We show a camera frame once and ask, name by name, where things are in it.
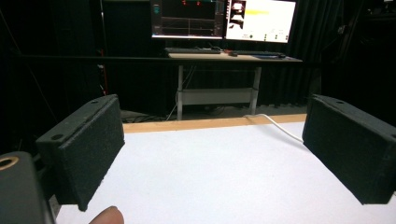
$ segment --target wooden desk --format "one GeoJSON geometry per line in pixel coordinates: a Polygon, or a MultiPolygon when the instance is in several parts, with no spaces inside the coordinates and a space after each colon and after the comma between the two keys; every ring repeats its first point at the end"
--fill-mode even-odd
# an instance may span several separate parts
{"type": "MultiPolygon", "coordinates": [[[[301,60],[286,57],[283,59],[267,58],[259,59],[251,55],[238,55],[237,57],[229,56],[226,53],[221,54],[185,54],[170,53],[172,59],[189,59],[189,60],[223,60],[235,62],[257,63],[257,62],[278,62],[278,63],[297,63],[301,60]]],[[[177,120],[181,120],[183,105],[211,105],[211,104],[237,104],[250,103],[250,114],[256,112],[257,96],[259,94],[260,78],[262,67],[254,65],[254,79],[251,88],[237,89],[183,89],[184,66],[178,66],[178,87],[177,87],[177,120]]]]}

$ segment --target foam padding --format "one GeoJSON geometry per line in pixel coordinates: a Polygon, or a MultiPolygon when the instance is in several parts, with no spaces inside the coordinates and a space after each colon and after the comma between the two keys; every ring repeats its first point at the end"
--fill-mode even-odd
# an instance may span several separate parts
{"type": "Polygon", "coordinates": [[[338,99],[314,95],[304,145],[365,203],[388,203],[396,190],[396,128],[338,99]]]}
{"type": "Polygon", "coordinates": [[[36,140],[43,162],[54,167],[60,204],[85,211],[124,145],[117,95],[92,100],[36,140]]]}

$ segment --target cable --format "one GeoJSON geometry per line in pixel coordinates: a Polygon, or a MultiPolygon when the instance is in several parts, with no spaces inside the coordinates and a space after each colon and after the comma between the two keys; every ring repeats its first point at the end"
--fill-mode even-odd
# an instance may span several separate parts
{"type": "Polygon", "coordinates": [[[285,134],[287,134],[288,136],[290,136],[290,137],[292,137],[292,138],[294,138],[294,140],[297,140],[297,141],[299,141],[299,142],[301,142],[301,143],[303,143],[304,142],[304,140],[303,139],[301,139],[301,138],[299,138],[299,137],[297,137],[297,136],[295,136],[294,134],[292,134],[292,133],[289,133],[288,131],[286,131],[284,128],[282,128],[279,124],[277,124],[276,123],[276,121],[274,121],[273,119],[271,119],[270,117],[268,117],[267,115],[265,115],[265,114],[258,114],[258,115],[245,115],[244,116],[244,118],[251,118],[251,117],[258,117],[258,116],[263,116],[263,117],[266,117],[268,120],[270,120],[278,129],[280,129],[282,132],[284,132],[285,134]]]}
{"type": "Polygon", "coordinates": [[[218,116],[222,113],[224,113],[225,110],[225,106],[218,106],[215,109],[212,110],[211,113],[209,113],[210,115],[214,115],[214,116],[218,116]]]}
{"type": "Polygon", "coordinates": [[[163,121],[164,117],[155,115],[141,115],[122,118],[122,123],[143,123],[148,121],[163,121]]]}
{"type": "Polygon", "coordinates": [[[211,49],[218,49],[218,50],[220,50],[220,51],[223,51],[222,48],[217,47],[217,46],[213,46],[210,42],[207,42],[207,43],[209,44],[209,46],[210,46],[211,49]]]}
{"type": "MultiPolygon", "coordinates": [[[[190,72],[187,74],[186,78],[181,83],[181,86],[183,87],[184,83],[188,80],[188,82],[186,84],[186,87],[184,87],[183,90],[186,89],[190,85],[190,81],[192,80],[192,76],[194,75],[196,68],[197,68],[196,65],[192,66],[190,68],[190,72]]],[[[169,113],[168,117],[166,118],[166,121],[168,121],[171,118],[173,112],[175,111],[175,109],[177,107],[177,94],[178,94],[178,90],[176,91],[176,94],[175,94],[175,106],[173,107],[173,109],[169,113]]]]}

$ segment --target white table surface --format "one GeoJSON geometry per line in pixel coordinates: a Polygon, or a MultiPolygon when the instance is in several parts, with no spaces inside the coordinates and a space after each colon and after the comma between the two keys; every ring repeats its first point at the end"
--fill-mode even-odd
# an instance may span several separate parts
{"type": "MultiPolygon", "coordinates": [[[[281,125],[302,135],[303,122],[281,125]]],[[[125,134],[88,210],[63,205],[57,223],[89,223],[110,205],[126,224],[396,223],[395,196],[361,205],[271,124],[125,134]]]]}

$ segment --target computer monitor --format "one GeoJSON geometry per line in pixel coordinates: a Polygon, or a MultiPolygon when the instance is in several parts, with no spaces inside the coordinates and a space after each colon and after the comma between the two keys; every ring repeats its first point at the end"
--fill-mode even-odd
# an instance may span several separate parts
{"type": "Polygon", "coordinates": [[[296,3],[227,0],[224,39],[288,43],[296,3]]]}
{"type": "Polygon", "coordinates": [[[152,38],[222,39],[226,0],[150,0],[152,38]]]}

